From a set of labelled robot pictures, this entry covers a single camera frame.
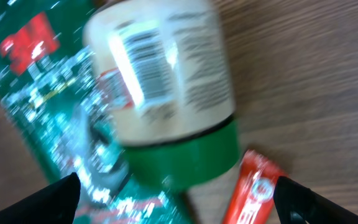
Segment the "green 3M gloves packet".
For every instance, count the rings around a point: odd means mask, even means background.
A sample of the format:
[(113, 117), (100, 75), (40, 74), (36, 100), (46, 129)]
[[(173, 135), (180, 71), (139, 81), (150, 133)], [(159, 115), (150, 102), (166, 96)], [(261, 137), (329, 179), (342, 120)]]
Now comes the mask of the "green 3M gloves packet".
[(49, 182), (76, 173), (75, 223), (191, 223), (182, 199), (140, 185), (113, 138), (83, 28), (90, 0), (0, 0), (0, 104)]

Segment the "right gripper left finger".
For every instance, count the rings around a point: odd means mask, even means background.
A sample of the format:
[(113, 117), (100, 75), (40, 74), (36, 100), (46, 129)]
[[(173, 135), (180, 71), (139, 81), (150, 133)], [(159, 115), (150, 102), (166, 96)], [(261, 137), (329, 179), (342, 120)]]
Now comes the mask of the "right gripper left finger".
[(0, 211), (0, 224), (73, 223), (81, 183), (75, 172)]

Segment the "red coffee stick sachet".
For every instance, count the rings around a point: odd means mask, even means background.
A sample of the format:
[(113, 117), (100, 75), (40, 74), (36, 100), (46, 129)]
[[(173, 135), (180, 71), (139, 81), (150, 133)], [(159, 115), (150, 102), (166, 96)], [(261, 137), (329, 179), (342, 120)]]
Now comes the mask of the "red coffee stick sachet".
[(280, 176), (286, 173), (276, 163), (255, 150), (247, 150), (222, 223), (266, 223), (274, 206), (273, 193)]

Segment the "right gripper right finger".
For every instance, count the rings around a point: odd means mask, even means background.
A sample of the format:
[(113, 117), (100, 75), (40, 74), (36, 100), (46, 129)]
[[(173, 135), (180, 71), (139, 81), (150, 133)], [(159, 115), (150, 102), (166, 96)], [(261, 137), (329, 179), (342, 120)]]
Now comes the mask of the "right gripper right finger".
[(358, 224), (358, 215), (280, 176), (273, 200), (281, 224)]

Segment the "green lid white jar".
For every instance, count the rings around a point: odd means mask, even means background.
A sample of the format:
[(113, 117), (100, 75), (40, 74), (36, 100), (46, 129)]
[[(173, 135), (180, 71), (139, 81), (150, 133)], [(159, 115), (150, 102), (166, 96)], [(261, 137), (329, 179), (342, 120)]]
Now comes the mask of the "green lid white jar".
[(236, 104), (211, 1), (111, 1), (90, 17), (83, 40), (141, 184), (182, 191), (237, 163)]

